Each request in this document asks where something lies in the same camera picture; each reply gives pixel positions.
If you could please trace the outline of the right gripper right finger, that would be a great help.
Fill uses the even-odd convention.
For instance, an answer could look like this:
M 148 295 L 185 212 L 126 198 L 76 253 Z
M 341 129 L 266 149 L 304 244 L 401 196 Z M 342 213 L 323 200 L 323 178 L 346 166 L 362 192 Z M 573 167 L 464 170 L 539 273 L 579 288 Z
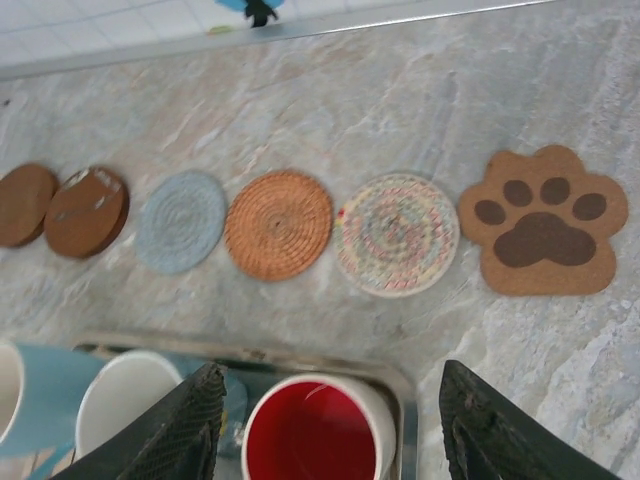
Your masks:
M 439 411 L 452 480 L 620 480 L 457 360 L 444 364 Z

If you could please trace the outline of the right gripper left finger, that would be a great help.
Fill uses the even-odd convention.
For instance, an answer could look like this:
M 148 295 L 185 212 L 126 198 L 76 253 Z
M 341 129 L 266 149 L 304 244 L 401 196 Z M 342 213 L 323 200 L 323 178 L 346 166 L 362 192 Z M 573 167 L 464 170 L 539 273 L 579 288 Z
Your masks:
M 207 362 L 50 480 L 213 480 L 225 395 L 220 368 Z

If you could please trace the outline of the blue mug grey inside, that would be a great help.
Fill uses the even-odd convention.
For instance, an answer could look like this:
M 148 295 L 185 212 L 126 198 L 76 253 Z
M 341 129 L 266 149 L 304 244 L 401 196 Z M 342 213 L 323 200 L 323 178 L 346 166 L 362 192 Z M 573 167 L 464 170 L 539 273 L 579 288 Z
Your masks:
M 132 350 L 110 360 L 81 402 L 75 462 L 115 437 L 207 362 L 211 361 L 146 350 Z M 230 413 L 224 405 L 230 385 L 220 370 L 226 395 L 218 443 Z

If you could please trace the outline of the light blue mug cream inside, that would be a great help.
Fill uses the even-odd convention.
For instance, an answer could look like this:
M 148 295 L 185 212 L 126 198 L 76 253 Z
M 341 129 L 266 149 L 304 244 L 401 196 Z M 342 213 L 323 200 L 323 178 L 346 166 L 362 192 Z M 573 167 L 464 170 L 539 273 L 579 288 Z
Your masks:
M 106 361 L 47 345 L 0 340 L 0 459 L 53 453 L 26 480 L 47 480 L 75 448 L 85 392 Z

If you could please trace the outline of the white mug red inside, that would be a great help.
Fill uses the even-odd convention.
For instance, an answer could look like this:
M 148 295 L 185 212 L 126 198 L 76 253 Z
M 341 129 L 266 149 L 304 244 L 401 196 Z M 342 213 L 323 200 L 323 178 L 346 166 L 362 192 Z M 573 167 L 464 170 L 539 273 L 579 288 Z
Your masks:
M 243 480 L 386 480 L 397 431 L 362 380 L 298 374 L 264 393 L 246 424 Z

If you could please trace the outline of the blue woven round coaster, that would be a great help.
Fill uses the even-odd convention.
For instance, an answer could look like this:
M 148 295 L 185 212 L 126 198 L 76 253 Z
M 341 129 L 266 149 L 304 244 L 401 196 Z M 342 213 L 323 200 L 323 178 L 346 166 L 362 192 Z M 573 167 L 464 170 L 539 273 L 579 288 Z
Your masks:
M 199 170 L 172 175 L 152 192 L 142 210 L 136 257 L 161 274 L 186 272 L 216 247 L 226 214 L 225 192 L 214 176 Z

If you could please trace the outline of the multicolour woven round coaster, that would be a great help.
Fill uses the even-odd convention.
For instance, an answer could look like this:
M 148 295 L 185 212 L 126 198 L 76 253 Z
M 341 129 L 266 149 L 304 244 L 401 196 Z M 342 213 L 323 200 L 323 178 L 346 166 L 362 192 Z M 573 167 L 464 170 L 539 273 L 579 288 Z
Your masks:
M 453 263 L 459 240 L 452 201 L 413 172 L 387 173 L 360 186 L 337 212 L 333 228 L 341 273 L 382 298 L 432 287 Z

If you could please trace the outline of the brown paw print coaster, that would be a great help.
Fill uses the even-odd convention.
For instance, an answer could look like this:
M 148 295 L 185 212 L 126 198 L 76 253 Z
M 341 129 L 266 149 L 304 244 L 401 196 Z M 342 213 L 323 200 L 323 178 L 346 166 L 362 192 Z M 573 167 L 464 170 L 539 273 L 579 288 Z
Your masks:
M 487 285 L 510 296 L 589 295 L 617 268 L 610 239 L 628 219 L 622 187 L 568 147 L 499 151 L 459 198 L 462 233 L 481 248 Z

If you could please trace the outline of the orange woven round coaster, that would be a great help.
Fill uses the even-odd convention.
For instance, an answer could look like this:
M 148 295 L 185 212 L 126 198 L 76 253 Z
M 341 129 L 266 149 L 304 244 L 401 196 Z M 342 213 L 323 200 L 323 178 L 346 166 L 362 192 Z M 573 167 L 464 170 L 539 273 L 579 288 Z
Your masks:
M 224 240 L 234 264 L 266 282 L 290 279 L 325 250 L 333 205 L 314 177 L 297 170 L 264 174 L 234 198 Z

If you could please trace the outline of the scuffed dark brown coaster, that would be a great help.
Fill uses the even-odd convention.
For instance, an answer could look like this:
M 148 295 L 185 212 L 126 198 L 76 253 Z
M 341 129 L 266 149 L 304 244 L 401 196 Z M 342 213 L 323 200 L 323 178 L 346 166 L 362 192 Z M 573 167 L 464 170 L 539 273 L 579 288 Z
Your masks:
M 115 171 L 101 165 L 74 173 L 53 196 L 44 234 L 56 254 L 85 259 L 104 251 L 129 214 L 129 189 Z

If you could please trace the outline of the plain brown round coaster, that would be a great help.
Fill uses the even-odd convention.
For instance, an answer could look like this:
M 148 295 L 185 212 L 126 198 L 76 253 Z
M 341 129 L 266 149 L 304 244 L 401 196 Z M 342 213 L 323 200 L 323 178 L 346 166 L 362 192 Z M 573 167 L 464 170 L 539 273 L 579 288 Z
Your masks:
M 0 247 L 24 246 L 43 232 L 58 187 L 56 175 L 38 163 L 16 167 L 0 179 Z

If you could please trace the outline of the metal tray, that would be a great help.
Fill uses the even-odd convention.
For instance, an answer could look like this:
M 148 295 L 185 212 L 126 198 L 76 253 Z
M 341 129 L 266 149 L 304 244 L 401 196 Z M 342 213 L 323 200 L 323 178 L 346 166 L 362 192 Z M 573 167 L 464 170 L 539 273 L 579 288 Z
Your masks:
M 203 358 L 218 363 L 246 388 L 245 413 L 234 413 L 234 428 L 221 437 L 222 454 L 231 460 L 230 471 L 240 467 L 244 428 L 260 397 L 288 376 L 322 373 L 362 381 L 376 390 L 394 418 L 396 453 L 387 480 L 419 480 L 417 395 L 415 387 L 395 367 L 374 360 L 354 360 L 290 348 L 259 348 L 225 344 L 197 335 L 181 336 L 151 330 L 87 331 L 73 341 L 77 350 L 110 359 L 134 349 L 146 349 Z

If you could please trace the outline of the aluminium frame bar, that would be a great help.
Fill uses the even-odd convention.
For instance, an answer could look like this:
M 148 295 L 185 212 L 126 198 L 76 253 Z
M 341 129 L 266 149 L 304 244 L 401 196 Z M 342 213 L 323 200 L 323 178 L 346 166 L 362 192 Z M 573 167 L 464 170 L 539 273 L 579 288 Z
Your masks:
M 0 80 L 555 0 L 0 0 Z

